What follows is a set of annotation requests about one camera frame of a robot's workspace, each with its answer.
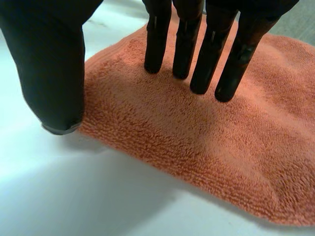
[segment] white table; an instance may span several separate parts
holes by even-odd
[[[90,57],[147,21],[107,0],[84,25]],[[0,236],[308,236],[271,225],[99,142],[40,127],[0,34]]]

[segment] towel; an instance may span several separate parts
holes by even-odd
[[[237,31],[232,27],[211,86],[172,76],[173,14],[161,71],[144,70],[146,28],[86,61],[80,131],[271,222],[315,224],[315,48],[267,34],[235,97],[214,90]]]

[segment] black robotic finger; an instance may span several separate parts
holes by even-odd
[[[173,0],[180,18],[177,31],[173,75],[187,78],[201,24],[203,0]]]
[[[218,101],[228,102],[233,98],[261,38],[279,18],[261,18],[241,13],[231,52],[215,90]]]
[[[167,32],[172,15],[172,1],[142,1],[149,13],[144,68],[149,73],[158,73],[162,66],[166,48]]]
[[[190,83],[190,90],[205,94],[220,59],[226,39],[237,14],[236,9],[227,9],[206,2],[207,30]]]

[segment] orange towel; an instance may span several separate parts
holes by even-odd
[[[164,62],[143,68],[141,28],[86,62],[81,131],[253,215],[279,224],[315,224],[315,48],[266,35],[229,103],[214,90],[234,24],[206,95],[189,81],[206,29],[203,18],[190,77],[172,77],[178,18]]]

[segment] robotic hand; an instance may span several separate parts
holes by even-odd
[[[145,68],[160,70],[171,15],[171,0],[142,0],[150,15]],[[230,101],[263,35],[299,0],[206,0],[207,29],[193,72],[190,89],[205,94],[238,11],[239,28],[215,90],[220,102]],[[203,0],[173,0],[180,23],[177,31],[173,75],[187,78],[203,10]]]
[[[172,0],[142,0],[150,15],[144,66],[158,73],[164,57]],[[229,101],[262,36],[298,0],[206,0],[207,30],[190,88],[204,94],[234,18],[238,32],[215,96]],[[43,124],[56,135],[73,132],[84,112],[82,25],[102,0],[0,0],[0,27],[15,61],[23,96]],[[185,79],[190,70],[203,0],[173,0],[180,18],[173,74]]]

